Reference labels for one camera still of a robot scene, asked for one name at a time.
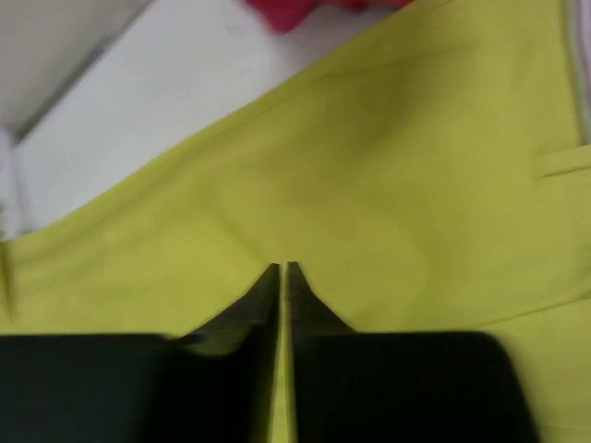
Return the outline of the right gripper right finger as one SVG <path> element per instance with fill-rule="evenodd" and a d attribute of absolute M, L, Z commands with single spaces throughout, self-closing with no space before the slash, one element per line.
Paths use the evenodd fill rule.
<path fill-rule="evenodd" d="M 510 356 L 479 331 L 368 333 L 288 265 L 297 442 L 537 442 Z"/>

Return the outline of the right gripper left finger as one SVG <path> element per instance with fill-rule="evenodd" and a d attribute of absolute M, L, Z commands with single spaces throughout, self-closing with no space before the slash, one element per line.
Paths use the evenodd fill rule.
<path fill-rule="evenodd" d="M 188 334 L 5 335 L 5 442 L 264 442 L 281 268 Z"/>

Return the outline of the yellow-green trousers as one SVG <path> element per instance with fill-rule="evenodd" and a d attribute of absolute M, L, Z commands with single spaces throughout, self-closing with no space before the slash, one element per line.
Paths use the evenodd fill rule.
<path fill-rule="evenodd" d="M 563 1 L 416 1 L 276 62 L 156 6 L 18 149 L 17 332 L 179 333 L 273 259 L 369 331 L 475 328 L 590 438 L 590 148 Z"/>

